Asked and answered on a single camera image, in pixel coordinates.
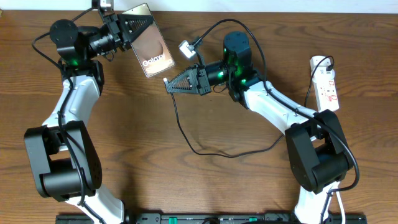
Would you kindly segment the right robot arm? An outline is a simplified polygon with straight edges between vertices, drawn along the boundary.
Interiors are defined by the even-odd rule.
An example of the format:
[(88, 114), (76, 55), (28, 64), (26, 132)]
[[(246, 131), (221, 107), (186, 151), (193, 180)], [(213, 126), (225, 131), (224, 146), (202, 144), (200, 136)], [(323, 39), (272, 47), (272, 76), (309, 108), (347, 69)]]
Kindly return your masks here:
[(315, 111), (276, 90), (253, 67), (249, 46), (251, 33), (230, 32), (223, 40), (223, 59), (205, 63), (197, 46), (183, 41), (179, 48), (186, 57), (196, 55), (197, 63), (172, 80), (164, 80), (170, 95), (205, 95), (224, 83), (231, 98), (273, 124), (285, 138), (292, 173), (300, 185), (298, 202), (291, 221), (326, 223), (332, 196), (348, 191), (359, 182), (358, 163), (348, 147), (334, 111)]

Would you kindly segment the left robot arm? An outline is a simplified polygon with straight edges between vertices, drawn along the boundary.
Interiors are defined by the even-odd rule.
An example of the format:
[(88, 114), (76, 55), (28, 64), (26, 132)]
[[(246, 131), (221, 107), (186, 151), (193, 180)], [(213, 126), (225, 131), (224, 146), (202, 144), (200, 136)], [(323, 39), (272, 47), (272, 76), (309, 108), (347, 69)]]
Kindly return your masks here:
[(135, 223), (136, 218), (102, 183), (99, 156), (86, 125), (103, 92), (104, 71), (97, 56), (113, 59), (154, 23), (150, 15), (102, 15), (101, 27), (54, 22), (48, 36), (60, 59), (63, 91), (41, 126), (29, 128), (24, 142), (40, 196), (78, 207), (93, 223)]

